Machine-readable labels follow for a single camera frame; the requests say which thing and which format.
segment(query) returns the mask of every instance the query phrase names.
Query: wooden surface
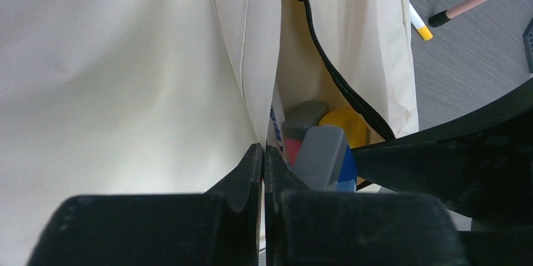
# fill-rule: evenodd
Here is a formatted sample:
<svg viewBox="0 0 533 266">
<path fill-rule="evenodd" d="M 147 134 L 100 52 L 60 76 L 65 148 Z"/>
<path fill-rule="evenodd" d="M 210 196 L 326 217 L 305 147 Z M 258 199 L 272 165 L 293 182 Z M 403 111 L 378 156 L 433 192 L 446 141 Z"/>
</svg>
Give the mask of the wooden surface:
<svg viewBox="0 0 533 266">
<path fill-rule="evenodd" d="M 426 22 L 463 1 L 410 0 Z M 533 0 L 489 0 L 431 28 L 428 42 L 412 30 L 421 130 L 472 112 L 529 78 L 522 34 L 532 17 Z"/>
</svg>

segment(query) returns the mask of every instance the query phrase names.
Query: bag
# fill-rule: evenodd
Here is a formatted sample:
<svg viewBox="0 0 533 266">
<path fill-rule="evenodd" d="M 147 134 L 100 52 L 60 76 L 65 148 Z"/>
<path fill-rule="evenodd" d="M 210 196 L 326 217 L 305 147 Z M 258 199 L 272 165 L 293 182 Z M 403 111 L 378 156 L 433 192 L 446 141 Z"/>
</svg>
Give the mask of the bag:
<svg viewBox="0 0 533 266">
<path fill-rule="evenodd" d="M 205 191 L 265 145 L 275 82 L 417 131 L 408 3 L 2 0 L 0 264 L 70 196 Z"/>
</svg>

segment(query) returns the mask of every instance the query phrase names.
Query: yellow object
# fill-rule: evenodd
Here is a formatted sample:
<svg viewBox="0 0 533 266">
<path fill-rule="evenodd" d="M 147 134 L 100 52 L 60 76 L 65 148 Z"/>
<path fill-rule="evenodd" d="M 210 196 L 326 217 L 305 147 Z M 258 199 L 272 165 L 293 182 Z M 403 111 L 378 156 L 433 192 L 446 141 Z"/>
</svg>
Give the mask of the yellow object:
<svg viewBox="0 0 533 266">
<path fill-rule="evenodd" d="M 319 123 L 320 126 L 338 126 L 344 130 L 350 148 L 368 144 L 368 128 L 359 114 L 351 107 L 327 113 Z"/>
<path fill-rule="evenodd" d="M 431 34 L 431 31 L 429 31 L 429 28 L 427 26 L 424 26 L 420 29 L 417 29 L 418 33 L 420 33 L 420 36 L 425 40 L 429 41 L 433 38 L 433 35 Z"/>
</svg>

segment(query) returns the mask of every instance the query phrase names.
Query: black zipper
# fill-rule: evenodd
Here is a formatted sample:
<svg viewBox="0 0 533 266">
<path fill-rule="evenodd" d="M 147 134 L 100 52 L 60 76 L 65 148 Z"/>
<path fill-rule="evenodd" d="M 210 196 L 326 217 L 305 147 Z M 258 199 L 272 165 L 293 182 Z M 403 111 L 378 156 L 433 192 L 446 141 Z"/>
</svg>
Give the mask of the black zipper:
<svg viewBox="0 0 533 266">
<path fill-rule="evenodd" d="M 353 88 L 346 82 L 344 77 L 339 73 L 339 71 L 333 66 L 329 58 L 327 57 L 322 45 L 316 36 L 315 28 L 313 25 L 313 17 L 311 14 L 311 4 L 309 0 L 298 0 L 303 2 L 305 6 L 305 17 L 307 18 L 307 26 L 309 27 L 309 33 L 313 39 L 313 43 L 320 54 L 324 65 L 326 66 L 329 75 L 333 79 L 333 82 L 341 91 L 344 98 L 348 101 L 349 105 L 363 118 L 366 122 L 381 136 L 384 140 L 393 140 L 396 139 L 392 129 L 388 123 L 383 119 L 383 117 L 378 113 L 372 106 L 370 106 Z"/>
</svg>

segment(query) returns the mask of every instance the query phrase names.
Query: white bag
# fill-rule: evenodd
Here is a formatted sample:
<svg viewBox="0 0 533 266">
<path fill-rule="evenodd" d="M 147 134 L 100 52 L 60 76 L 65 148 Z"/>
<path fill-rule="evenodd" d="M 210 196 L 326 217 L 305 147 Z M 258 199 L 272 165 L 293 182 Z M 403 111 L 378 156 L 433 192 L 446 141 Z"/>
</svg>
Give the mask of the white bag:
<svg viewBox="0 0 533 266">
<path fill-rule="evenodd" d="M 417 131 L 409 0 L 309 1 L 332 65 L 397 136 Z M 347 105 L 296 0 L 0 9 L 0 265 L 24 264 L 70 196 L 208 189 L 265 144 L 277 70 L 285 109 Z"/>
</svg>

